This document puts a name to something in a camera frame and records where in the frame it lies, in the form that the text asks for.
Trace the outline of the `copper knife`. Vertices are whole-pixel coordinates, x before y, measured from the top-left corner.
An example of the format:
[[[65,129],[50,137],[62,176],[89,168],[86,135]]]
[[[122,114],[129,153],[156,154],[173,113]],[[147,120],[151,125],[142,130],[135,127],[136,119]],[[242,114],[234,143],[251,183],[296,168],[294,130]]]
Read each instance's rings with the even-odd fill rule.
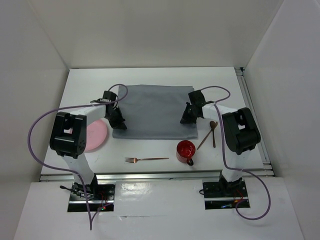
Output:
[[[209,135],[212,133],[212,131],[210,130],[207,135],[203,138],[203,140],[200,142],[199,146],[197,147],[197,150],[199,150],[201,148],[201,146],[205,143],[205,141],[207,140],[207,138],[209,137]]]

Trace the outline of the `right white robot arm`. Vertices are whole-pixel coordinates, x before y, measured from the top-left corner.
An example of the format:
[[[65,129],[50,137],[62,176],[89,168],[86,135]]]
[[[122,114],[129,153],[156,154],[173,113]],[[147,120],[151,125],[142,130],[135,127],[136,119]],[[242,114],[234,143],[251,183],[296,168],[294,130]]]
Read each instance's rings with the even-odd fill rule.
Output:
[[[246,161],[261,141],[252,112],[247,107],[235,109],[206,101],[200,90],[190,92],[188,97],[181,124],[195,124],[198,118],[219,122],[223,168],[216,189],[230,196],[240,188]]]

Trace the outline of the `copper spoon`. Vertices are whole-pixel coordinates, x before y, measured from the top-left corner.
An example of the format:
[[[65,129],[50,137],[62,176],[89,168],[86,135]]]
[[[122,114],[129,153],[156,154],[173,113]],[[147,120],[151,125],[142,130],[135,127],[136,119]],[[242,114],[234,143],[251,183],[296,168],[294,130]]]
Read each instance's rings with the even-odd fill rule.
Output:
[[[216,139],[215,139],[215,129],[218,126],[218,123],[215,121],[210,122],[210,128],[212,132],[212,146],[213,148],[216,148]]]

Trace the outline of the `grey cloth placemat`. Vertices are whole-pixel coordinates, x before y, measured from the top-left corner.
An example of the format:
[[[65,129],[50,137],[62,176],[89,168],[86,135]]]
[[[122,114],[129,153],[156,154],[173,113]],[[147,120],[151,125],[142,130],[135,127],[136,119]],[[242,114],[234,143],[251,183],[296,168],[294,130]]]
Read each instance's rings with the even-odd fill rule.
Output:
[[[114,129],[112,137],[129,140],[192,140],[197,125],[181,124],[192,86],[128,85],[118,88],[118,103],[126,130]]]

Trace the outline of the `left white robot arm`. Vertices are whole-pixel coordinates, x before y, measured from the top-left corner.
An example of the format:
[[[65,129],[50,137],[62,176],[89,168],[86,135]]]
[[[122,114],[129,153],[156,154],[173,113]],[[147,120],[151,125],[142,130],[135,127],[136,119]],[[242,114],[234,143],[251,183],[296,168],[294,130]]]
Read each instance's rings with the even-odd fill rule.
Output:
[[[66,162],[74,177],[75,189],[88,200],[99,193],[96,174],[89,167],[84,154],[87,146],[87,126],[105,118],[116,130],[126,130],[125,119],[117,106],[118,95],[105,91],[102,98],[92,105],[73,112],[60,111],[56,114],[50,136],[50,148]]]

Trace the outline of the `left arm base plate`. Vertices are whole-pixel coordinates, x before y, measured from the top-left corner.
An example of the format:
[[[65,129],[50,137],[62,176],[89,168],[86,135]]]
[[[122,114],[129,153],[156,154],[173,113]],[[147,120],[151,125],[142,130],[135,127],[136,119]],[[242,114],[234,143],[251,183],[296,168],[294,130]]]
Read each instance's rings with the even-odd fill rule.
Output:
[[[68,201],[68,213],[80,213],[87,211],[85,193],[75,184],[72,187],[60,186],[61,189],[70,191]],[[101,184],[97,186],[95,193],[88,193],[88,205],[91,212],[100,210],[101,212],[113,212],[116,185]]]

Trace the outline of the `red mug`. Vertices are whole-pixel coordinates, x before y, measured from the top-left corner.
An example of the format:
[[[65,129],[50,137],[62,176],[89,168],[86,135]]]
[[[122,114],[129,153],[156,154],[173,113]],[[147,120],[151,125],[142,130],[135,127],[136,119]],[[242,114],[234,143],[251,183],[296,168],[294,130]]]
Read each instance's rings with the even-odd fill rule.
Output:
[[[182,140],[176,146],[176,158],[179,162],[192,167],[194,165],[193,157],[196,153],[195,145],[189,140]]]

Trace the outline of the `copper fork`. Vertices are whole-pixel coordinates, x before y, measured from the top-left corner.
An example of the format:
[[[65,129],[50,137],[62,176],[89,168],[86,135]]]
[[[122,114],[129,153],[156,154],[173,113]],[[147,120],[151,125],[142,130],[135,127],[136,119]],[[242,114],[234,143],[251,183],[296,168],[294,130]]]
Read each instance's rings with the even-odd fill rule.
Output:
[[[139,161],[154,161],[154,160],[168,160],[168,157],[153,157],[153,158],[135,158],[135,157],[126,157],[124,161],[126,163],[136,164]]]

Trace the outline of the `pink plate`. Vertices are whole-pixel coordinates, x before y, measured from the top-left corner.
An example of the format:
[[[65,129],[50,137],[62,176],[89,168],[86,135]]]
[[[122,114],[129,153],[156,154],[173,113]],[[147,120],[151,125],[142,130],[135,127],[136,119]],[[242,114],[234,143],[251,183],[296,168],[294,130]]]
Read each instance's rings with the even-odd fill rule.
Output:
[[[99,148],[107,139],[108,127],[102,120],[96,120],[86,128],[86,146],[85,152],[93,151]]]

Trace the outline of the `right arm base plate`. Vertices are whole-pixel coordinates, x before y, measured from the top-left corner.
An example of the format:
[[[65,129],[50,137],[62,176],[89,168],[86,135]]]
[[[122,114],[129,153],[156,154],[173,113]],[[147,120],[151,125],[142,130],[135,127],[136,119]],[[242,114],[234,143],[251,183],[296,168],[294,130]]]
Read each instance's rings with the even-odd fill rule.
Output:
[[[218,182],[203,182],[202,189],[198,191],[204,197],[204,206],[206,210],[250,208],[250,201],[247,192],[247,186],[244,181],[240,186],[227,192],[219,188]]]

